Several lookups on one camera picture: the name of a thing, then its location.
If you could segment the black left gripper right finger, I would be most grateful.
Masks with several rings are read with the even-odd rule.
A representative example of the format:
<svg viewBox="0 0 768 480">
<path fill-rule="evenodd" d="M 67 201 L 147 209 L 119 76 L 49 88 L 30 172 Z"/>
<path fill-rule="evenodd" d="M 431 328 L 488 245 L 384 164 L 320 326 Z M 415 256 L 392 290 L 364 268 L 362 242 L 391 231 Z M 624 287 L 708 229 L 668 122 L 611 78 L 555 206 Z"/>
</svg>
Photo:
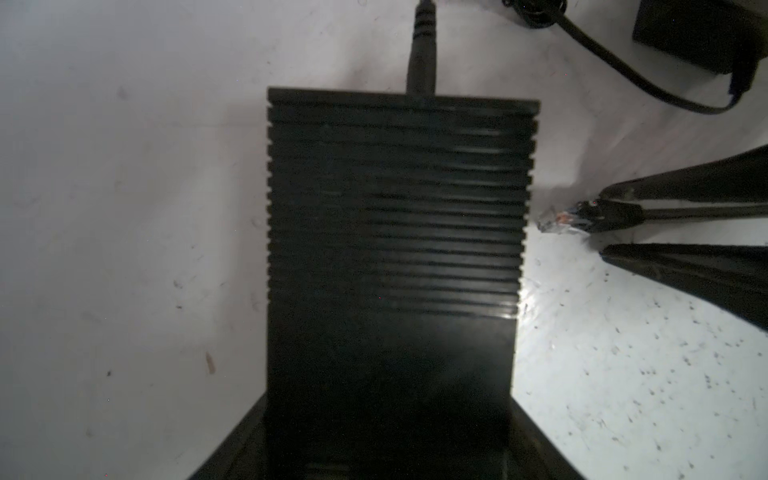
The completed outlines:
<svg viewBox="0 0 768 480">
<path fill-rule="evenodd" d="M 510 479 L 585 480 L 514 398 L 509 424 Z"/>
</svg>

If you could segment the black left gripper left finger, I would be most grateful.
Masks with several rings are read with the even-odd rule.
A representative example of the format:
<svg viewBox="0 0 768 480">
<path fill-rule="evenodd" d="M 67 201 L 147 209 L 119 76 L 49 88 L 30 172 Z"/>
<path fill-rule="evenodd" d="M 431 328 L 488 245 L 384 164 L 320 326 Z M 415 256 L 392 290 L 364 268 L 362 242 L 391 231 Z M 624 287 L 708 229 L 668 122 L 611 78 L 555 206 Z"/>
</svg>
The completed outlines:
<svg viewBox="0 0 768 480">
<path fill-rule="evenodd" d="M 265 413 L 262 395 L 191 480 L 262 480 L 267 477 Z"/>
</svg>

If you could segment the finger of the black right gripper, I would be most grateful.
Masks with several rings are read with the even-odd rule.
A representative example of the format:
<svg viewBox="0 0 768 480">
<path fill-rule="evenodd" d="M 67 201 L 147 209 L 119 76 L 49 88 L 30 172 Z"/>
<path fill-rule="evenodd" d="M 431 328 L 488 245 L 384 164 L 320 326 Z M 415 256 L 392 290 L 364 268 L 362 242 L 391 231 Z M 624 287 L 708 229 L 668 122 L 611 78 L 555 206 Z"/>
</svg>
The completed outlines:
<svg viewBox="0 0 768 480">
<path fill-rule="evenodd" d="M 601 199 L 683 200 L 697 203 L 767 201 L 767 146 L 697 166 L 610 185 Z"/>
<path fill-rule="evenodd" d="M 614 244 L 603 248 L 600 257 L 767 328 L 765 246 Z"/>
</svg>

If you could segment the black power adapter with cable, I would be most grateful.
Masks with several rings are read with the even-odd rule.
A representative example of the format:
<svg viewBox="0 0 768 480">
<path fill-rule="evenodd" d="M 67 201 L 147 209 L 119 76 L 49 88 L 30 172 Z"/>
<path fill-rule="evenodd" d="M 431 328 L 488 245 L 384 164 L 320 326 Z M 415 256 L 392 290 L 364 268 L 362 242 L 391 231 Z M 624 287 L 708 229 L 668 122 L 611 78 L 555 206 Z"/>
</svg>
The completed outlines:
<svg viewBox="0 0 768 480">
<path fill-rule="evenodd" d="M 566 15 L 568 1 L 506 1 L 519 25 L 534 31 L 559 28 L 594 57 L 654 99 L 700 115 L 733 109 L 752 88 L 767 58 L 767 4 L 764 1 L 636 1 L 630 61 L 594 39 Z M 684 81 L 726 77 L 728 100 L 707 105 L 659 85 L 681 73 Z"/>
</svg>

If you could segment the black network switch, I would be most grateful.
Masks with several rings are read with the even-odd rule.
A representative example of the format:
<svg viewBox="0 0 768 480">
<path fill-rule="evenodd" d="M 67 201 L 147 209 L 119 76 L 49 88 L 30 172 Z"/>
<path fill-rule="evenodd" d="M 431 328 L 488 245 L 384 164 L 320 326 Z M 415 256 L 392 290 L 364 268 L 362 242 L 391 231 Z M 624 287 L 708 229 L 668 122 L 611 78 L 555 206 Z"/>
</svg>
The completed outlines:
<svg viewBox="0 0 768 480">
<path fill-rule="evenodd" d="M 272 479 L 502 479 L 540 105 L 272 87 Z"/>
</svg>

